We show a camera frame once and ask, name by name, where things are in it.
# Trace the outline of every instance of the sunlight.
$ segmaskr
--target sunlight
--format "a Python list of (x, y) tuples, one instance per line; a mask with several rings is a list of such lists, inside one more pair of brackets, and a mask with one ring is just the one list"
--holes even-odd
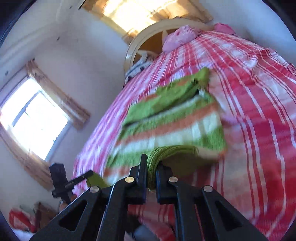
[(109, 0), (103, 14), (126, 33), (139, 33), (161, 19), (183, 16), (188, 11), (178, 0)]
[(1, 123), (12, 131), (25, 149), (45, 160), (54, 141), (68, 123), (65, 112), (40, 92), (31, 100), (15, 126), (12, 126), (16, 116), (39, 90), (40, 85), (33, 79), (24, 82), (2, 107)]
[(33, 79), (26, 80), (1, 108), (1, 123), (7, 129), (24, 105), (41, 89)]

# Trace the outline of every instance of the red plaid bedspread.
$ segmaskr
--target red plaid bedspread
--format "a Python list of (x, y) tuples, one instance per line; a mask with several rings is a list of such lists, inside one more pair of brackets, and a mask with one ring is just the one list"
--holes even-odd
[[(296, 216), (296, 70), (272, 49), (235, 36), (205, 32), (161, 54), (133, 78), (78, 155), (74, 176), (90, 169), (104, 175), (106, 157), (129, 106), (203, 67), (211, 69), (209, 91), (221, 106), (228, 152), (217, 165), (197, 170), (187, 181), (213, 186), (269, 240), (280, 240)], [(86, 188), (80, 183), (76, 192)], [(130, 206), (129, 211), (173, 225), (173, 207), (157, 205), (154, 195), (149, 193), (146, 205)], [(155, 233), (172, 240), (167, 229)]]

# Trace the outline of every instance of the black metal clamp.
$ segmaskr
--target black metal clamp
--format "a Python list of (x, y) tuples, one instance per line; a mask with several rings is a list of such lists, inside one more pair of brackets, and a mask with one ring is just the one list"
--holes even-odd
[(54, 185), (54, 190), (52, 191), (52, 196), (54, 198), (61, 198), (63, 202), (70, 204), (71, 196), (73, 195), (72, 190), (74, 186), (82, 182), (84, 179), (93, 175), (93, 171), (88, 171), (83, 175), (68, 182), (66, 177), (66, 170), (63, 164), (54, 163), (49, 167), (50, 174), (52, 176), (52, 182)]
[[(30, 241), (123, 241), (128, 205), (146, 201), (146, 162), (142, 154), (129, 177), (108, 188), (90, 187)], [(162, 163), (156, 171), (156, 192), (160, 204), (175, 205), (179, 241), (267, 241), (211, 186), (187, 185)]]

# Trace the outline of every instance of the window frame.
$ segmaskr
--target window frame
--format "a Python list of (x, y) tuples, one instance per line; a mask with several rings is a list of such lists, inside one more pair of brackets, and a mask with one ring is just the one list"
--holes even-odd
[[(8, 95), (6, 96), (6, 98), (4, 99), (4, 101), (1, 103), (1, 107), (5, 105), (5, 103), (9, 100), (9, 98), (17, 91), (17, 89), (23, 84), (25, 83), (28, 79), (30, 79), (31, 77), (26, 75), (24, 78), (22, 78), (21, 81), (19, 81), (14, 88), (9, 91)], [(17, 114), (17, 116), (15, 117), (15, 119), (12, 122), (12, 126), (14, 127), (16, 125), (16, 123), (19, 121), (20, 117), (22, 116), (23, 113), (25, 113), (26, 108), (28, 107), (28, 105), (31, 103), (31, 101), (39, 94), (41, 93), (42, 95), (44, 95), (44, 97), (51, 102), (48, 97), (46, 96), (46, 93), (41, 89), (39, 91), (37, 91), (31, 98), (30, 100), (24, 105), (24, 107), (20, 110), (20, 112)], [(54, 140), (54, 143), (50, 149), (50, 151), (48, 152), (46, 158), (44, 161), (49, 162), (52, 159), (55, 151), (57, 150), (58, 146), (60, 145), (61, 141), (63, 140), (63, 138), (66, 136), (68, 130), (70, 129), (70, 127), (72, 126), (70, 120), (68, 119), (67, 124), (65, 125), (65, 127), (62, 129), (62, 131), (59, 133), (59, 135), (57, 136), (57, 138)]]

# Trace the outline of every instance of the metal screw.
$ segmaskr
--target metal screw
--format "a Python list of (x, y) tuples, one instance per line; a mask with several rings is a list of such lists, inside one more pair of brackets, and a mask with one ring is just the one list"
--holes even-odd
[(171, 183), (176, 183), (176, 182), (178, 181), (178, 178), (176, 178), (176, 177), (170, 177), (168, 180), (169, 180)]
[(211, 186), (204, 186), (204, 191), (205, 192), (212, 192), (213, 188)]
[(124, 179), (127, 183), (132, 183), (135, 179), (133, 177), (126, 177)]
[(100, 190), (100, 188), (98, 186), (92, 186), (89, 191), (92, 192), (92, 193), (96, 193)]

